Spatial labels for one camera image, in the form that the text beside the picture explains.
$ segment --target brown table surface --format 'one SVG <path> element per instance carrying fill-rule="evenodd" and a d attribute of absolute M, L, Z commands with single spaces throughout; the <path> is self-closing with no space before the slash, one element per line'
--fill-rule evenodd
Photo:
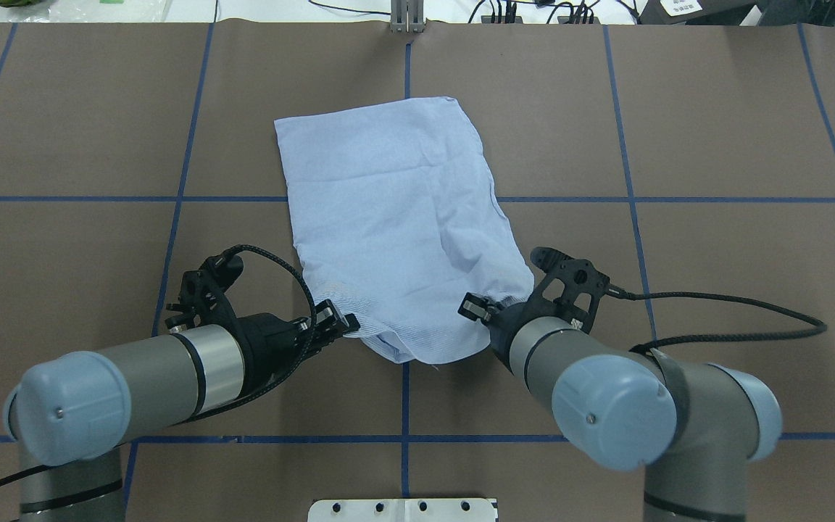
<path fill-rule="evenodd" d="M 764 380 L 776 453 L 750 520 L 835 520 L 835 29 L 387 24 L 0 25 L 0 410 L 21 373 L 157 332 L 179 274 L 236 242 L 297 263 L 272 121 L 454 96 L 521 251 L 631 291 L 742 294 L 821 317 L 775 344 L 673 347 Z M 246 258 L 239 312 L 304 314 Z M 595 337 L 795 327 L 731 304 L 607 301 Z M 285 386 L 125 452 L 128 519 L 304 520 L 313 499 L 496 497 L 501 519 L 639 520 L 488 353 L 404 366 L 342 340 Z M 0 476 L 17 469 L 0 421 Z M 17 513 L 0 492 L 0 520 Z"/>

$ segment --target white surface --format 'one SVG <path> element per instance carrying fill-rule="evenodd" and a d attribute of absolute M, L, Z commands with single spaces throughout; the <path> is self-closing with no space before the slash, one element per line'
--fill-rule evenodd
<path fill-rule="evenodd" d="M 424 502 L 425 511 L 421 511 Z M 463 511 L 462 503 L 470 509 Z M 317 501 L 308 510 L 308 522 L 497 522 L 496 499 L 371 499 Z M 334 505 L 341 509 L 335 513 Z M 382 504 L 382 511 L 375 506 Z"/>
<path fill-rule="evenodd" d="M 752 9 L 749 10 L 749 14 L 746 14 L 745 19 L 743 19 L 739 25 L 758 25 L 761 17 L 763 17 L 763 13 L 759 10 L 759 7 L 752 6 Z"/>
<path fill-rule="evenodd" d="M 166 7 L 167 0 L 127 0 L 123 4 L 103 4 L 99 0 L 44 0 L 34 6 L 0 7 L 0 21 L 163 21 L 166 18 Z"/>
<path fill-rule="evenodd" d="M 660 4 L 670 17 L 697 13 L 702 10 L 702 6 L 696 0 L 662 0 Z"/>
<path fill-rule="evenodd" d="M 284 118 L 275 133 L 302 274 L 316 302 L 357 314 L 348 337 L 394 363 L 451 363 L 489 344 L 457 314 L 467 291 L 504 305 L 533 291 L 457 100 Z"/>
<path fill-rule="evenodd" d="M 70 0 L 48 0 L 47 4 L 67 2 Z M 72 0 L 74 2 L 99 3 L 99 0 Z M 105 6 L 106 17 L 100 17 L 100 21 L 133 21 L 133 14 L 138 0 L 126 0 L 124 4 Z M 359 20 L 383 20 L 388 17 L 381 14 L 355 14 L 333 9 L 323 9 L 308 4 L 307 0 L 220 0 L 218 19 L 224 20 L 229 17 L 253 21 L 359 21 Z M 623 0 L 633 6 L 633 0 Z M 388 11 L 391 0 L 324 0 L 322 4 L 334 4 L 334 6 L 351 7 L 351 9 L 367 9 L 375 11 Z M 642 11 L 647 0 L 636 0 L 637 10 Z M 428 20 L 440 20 L 449 23 L 466 23 L 473 12 L 475 0 L 425 0 L 424 16 Z M 26 10 L 27 16 L 35 16 L 41 12 L 40 7 L 20 7 L 19 9 L 5 9 L 0 7 L 0 21 L 13 21 L 20 14 L 16 11 Z M 547 21 L 553 7 L 538 7 L 532 4 L 519 4 L 518 16 L 523 18 L 524 23 L 544 23 Z M 568 13 L 567 7 L 557 11 L 557 16 L 565 16 Z M 594 6 L 594 13 L 601 23 L 606 24 L 633 24 L 633 17 L 616 0 L 600 0 Z M 486 2 L 476 14 L 475 23 L 481 15 L 491 14 L 491 9 Z M 169 0 L 165 21 L 194 21 L 209 22 L 215 17 L 215 0 Z M 755 25 L 758 21 L 758 14 L 747 17 L 743 25 Z"/>

